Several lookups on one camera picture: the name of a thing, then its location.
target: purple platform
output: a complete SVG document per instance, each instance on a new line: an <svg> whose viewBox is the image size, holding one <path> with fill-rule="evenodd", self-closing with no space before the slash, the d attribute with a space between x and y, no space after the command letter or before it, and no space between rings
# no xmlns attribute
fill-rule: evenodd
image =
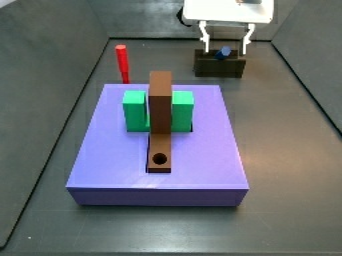
<svg viewBox="0 0 342 256"><path fill-rule="evenodd" d="M104 86L66 189L81 205L236 206L248 191L219 86L173 85L195 98L191 133L172 133L171 174L145 173L148 133L125 132L125 90Z"/></svg>

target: red stick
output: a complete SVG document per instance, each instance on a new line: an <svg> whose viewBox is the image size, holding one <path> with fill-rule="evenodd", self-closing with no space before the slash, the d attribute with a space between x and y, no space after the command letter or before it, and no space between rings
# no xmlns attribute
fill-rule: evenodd
<svg viewBox="0 0 342 256"><path fill-rule="evenodd" d="M126 51L125 45L120 44L114 46L118 69L121 72L122 83L129 84L129 76L128 76L128 59L126 59Z"/></svg>

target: gray surface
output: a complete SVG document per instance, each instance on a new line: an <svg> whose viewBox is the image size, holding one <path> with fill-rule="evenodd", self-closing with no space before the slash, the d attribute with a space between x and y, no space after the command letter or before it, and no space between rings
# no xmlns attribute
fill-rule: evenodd
<svg viewBox="0 0 342 256"><path fill-rule="evenodd" d="M28 200L106 35L84 0L0 9L0 247Z"/></svg>
<svg viewBox="0 0 342 256"><path fill-rule="evenodd" d="M340 10L340 0L301 0L272 44L342 132Z"/></svg>
<svg viewBox="0 0 342 256"><path fill-rule="evenodd" d="M120 81L118 43L128 47L132 83L146 83L151 70L171 70L173 83L220 85L251 187L236 209L73 202L64 186L102 84ZM197 44L109 43L4 252L342 252L342 141L334 127L269 43L251 44L241 79L193 77Z"/></svg>
<svg viewBox="0 0 342 256"><path fill-rule="evenodd" d="M88 0L112 38L197 38L197 26L184 27L176 13L183 0ZM257 25L252 40L271 40L297 0L275 0L271 24ZM211 38L240 39L243 28L208 27Z"/></svg>

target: green block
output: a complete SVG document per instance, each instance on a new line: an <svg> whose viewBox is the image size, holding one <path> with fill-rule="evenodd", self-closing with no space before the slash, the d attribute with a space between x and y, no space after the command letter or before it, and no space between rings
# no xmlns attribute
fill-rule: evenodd
<svg viewBox="0 0 342 256"><path fill-rule="evenodd" d="M172 132L191 131L193 104L192 92L172 92Z"/></svg>
<svg viewBox="0 0 342 256"><path fill-rule="evenodd" d="M122 96L125 128L128 132L148 132L149 118L145 109L145 91L126 90Z"/></svg>

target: brown wooden block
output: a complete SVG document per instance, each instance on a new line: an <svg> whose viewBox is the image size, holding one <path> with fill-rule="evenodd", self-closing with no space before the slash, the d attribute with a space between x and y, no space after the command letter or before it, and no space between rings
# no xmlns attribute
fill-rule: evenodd
<svg viewBox="0 0 342 256"><path fill-rule="evenodd" d="M149 74L148 107L151 133L171 133L172 76L169 71Z"/></svg>
<svg viewBox="0 0 342 256"><path fill-rule="evenodd" d="M171 173L171 133L149 134L148 173Z"/></svg>

